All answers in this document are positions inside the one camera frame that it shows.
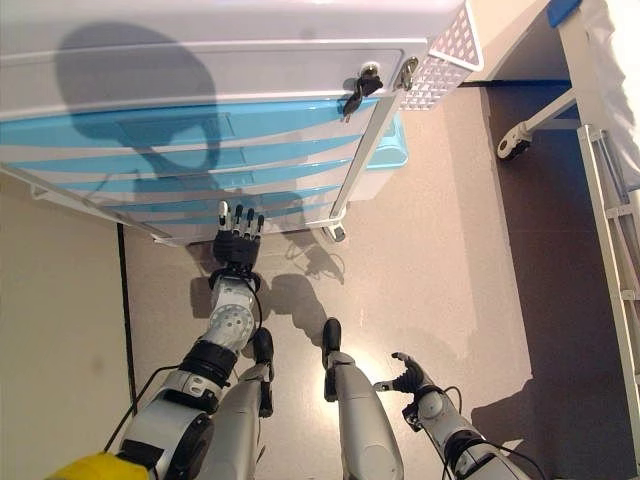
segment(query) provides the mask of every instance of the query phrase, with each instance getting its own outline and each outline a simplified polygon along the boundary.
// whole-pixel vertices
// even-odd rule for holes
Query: hospital bed
[[[497,153],[504,160],[515,158],[538,129],[577,131],[640,473],[640,2],[552,1],[547,14],[560,33],[572,87],[510,129]],[[579,121],[558,118],[573,105]]]

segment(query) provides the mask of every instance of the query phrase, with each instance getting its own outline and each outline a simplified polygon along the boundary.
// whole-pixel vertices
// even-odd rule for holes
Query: black floor strip
[[[124,229],[118,223],[118,254],[120,255],[120,279],[122,282],[122,313],[124,315],[124,336],[127,351],[127,373],[129,375],[129,395],[134,415],[138,413],[136,405],[136,375],[133,368],[133,343],[131,341],[131,315],[129,313],[129,286],[127,284],[127,259],[124,251]]]
[[[571,88],[569,80],[481,80],[478,82],[463,82],[461,87],[567,87]]]

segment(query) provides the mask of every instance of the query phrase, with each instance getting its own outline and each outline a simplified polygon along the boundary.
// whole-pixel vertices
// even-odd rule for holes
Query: robot leg
[[[214,415],[213,439],[197,479],[247,480],[254,477],[258,460],[258,422],[260,417],[268,417],[273,412],[273,345],[265,328],[256,332],[254,351],[256,364],[229,389]]]
[[[325,399],[338,401],[345,479],[401,480],[402,457],[378,395],[355,360],[340,352],[340,323],[323,331]]]

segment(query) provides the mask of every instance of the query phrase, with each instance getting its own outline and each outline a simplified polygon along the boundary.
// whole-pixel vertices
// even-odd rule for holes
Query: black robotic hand
[[[424,372],[422,367],[406,353],[396,352],[393,358],[404,362],[406,370],[394,380],[377,382],[373,389],[377,392],[398,391],[413,394],[413,402],[402,410],[402,416],[409,426],[416,432],[422,429],[418,418],[418,403],[425,395],[431,392],[444,394],[444,391],[433,383],[433,380]]]
[[[238,205],[232,215],[227,202],[220,202],[220,227],[213,241],[213,255],[226,268],[249,275],[258,258],[264,216],[256,220],[255,211],[250,208],[243,219],[242,212],[242,205]]]

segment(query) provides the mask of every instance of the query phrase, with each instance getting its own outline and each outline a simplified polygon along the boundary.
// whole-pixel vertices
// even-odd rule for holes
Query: yellow object
[[[96,453],[76,460],[46,480],[147,480],[146,468],[110,453]]]

